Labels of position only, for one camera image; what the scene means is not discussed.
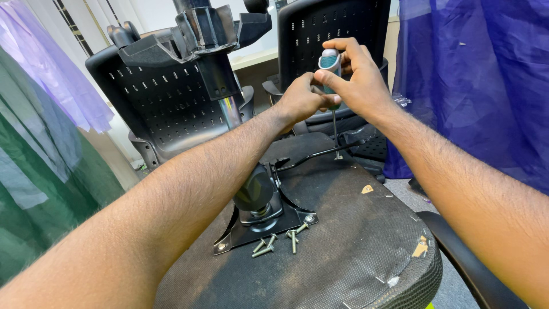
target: chair backrest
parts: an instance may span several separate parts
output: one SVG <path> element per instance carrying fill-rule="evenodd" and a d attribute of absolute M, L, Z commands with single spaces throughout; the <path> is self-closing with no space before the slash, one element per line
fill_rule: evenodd
<path fill-rule="evenodd" d="M 170 29 L 141 38 L 150 34 L 162 37 Z M 135 137 L 152 144 L 158 165 L 228 131 L 219 103 L 209 99 L 196 62 L 128 67 L 113 45 L 88 59 L 86 67 Z M 238 106 L 243 103 L 241 96 L 235 97 Z"/>
<path fill-rule="evenodd" d="M 390 0 L 298 0 L 278 12 L 278 67 L 281 91 L 295 78 L 318 69 L 322 43 L 354 37 L 366 45 L 379 68 Z"/>

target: green cloth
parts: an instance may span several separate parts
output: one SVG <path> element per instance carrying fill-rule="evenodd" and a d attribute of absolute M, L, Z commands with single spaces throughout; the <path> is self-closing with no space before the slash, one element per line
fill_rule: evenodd
<path fill-rule="evenodd" d="M 124 190 L 61 108 L 0 48 L 0 286 Z"/>

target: screw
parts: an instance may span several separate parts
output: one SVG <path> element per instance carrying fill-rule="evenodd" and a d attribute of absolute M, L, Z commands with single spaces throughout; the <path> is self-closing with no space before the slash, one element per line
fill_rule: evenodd
<path fill-rule="evenodd" d="M 259 245 L 257 245 L 257 247 L 254 249 L 254 253 L 256 253 L 259 249 L 261 249 L 261 247 L 265 246 L 267 243 L 265 242 L 265 240 L 263 240 L 263 238 L 260 239 L 261 242 L 259 243 Z"/>
<path fill-rule="evenodd" d="M 299 234 L 299 232 L 303 231 L 304 229 L 308 229 L 309 228 L 309 225 L 306 223 L 306 222 L 303 222 L 303 225 L 299 227 L 299 229 L 297 229 L 297 231 L 295 231 L 296 234 Z"/>
<path fill-rule="evenodd" d="M 252 254 L 251 257 L 255 258 L 255 257 L 258 257 L 258 256 L 260 256 L 260 255 L 263 255 L 263 254 L 265 254 L 265 253 L 267 253 L 267 252 L 271 252 L 271 251 L 272 251 L 272 252 L 275 251 L 275 247 L 273 247 L 273 245 L 270 245 L 269 247 L 266 247 L 265 249 L 263 249 L 263 250 L 261 250 L 261 251 L 259 251 L 259 252 L 257 252 L 257 253 Z"/>
<path fill-rule="evenodd" d="M 292 238 L 292 234 L 291 234 L 290 232 L 292 232 L 292 231 L 288 230 L 288 231 L 286 232 L 286 237 Z M 299 244 L 299 239 L 296 238 L 296 239 L 295 239 L 295 243 L 296 243 L 296 244 Z"/>
<path fill-rule="evenodd" d="M 276 237 L 276 234 L 271 234 L 271 240 L 269 240 L 269 243 L 267 244 L 267 247 L 272 245 L 273 242 L 275 241 L 275 239 L 278 239 L 278 237 Z"/>
<path fill-rule="evenodd" d="M 292 253 L 293 254 L 298 253 L 297 249 L 295 248 L 295 244 L 296 244 L 296 242 L 295 242 L 295 230 L 292 230 Z"/>

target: hairy forearm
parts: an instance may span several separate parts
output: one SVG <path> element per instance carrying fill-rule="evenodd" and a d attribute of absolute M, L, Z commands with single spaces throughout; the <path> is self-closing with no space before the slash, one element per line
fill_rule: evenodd
<path fill-rule="evenodd" d="M 549 197 L 465 153 L 393 105 L 372 122 L 460 238 L 530 306 L 549 306 Z"/>
<path fill-rule="evenodd" d="M 0 290 L 0 303 L 150 307 L 165 272 L 229 202 L 287 120 L 271 108 L 163 164 Z"/>

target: dark blue fabric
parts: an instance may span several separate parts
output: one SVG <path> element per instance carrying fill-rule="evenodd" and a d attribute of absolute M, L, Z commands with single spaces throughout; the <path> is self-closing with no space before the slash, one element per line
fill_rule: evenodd
<path fill-rule="evenodd" d="M 474 157 L 549 194 L 549 1 L 401 0 L 393 93 Z M 388 143 L 384 173 L 412 173 Z"/>

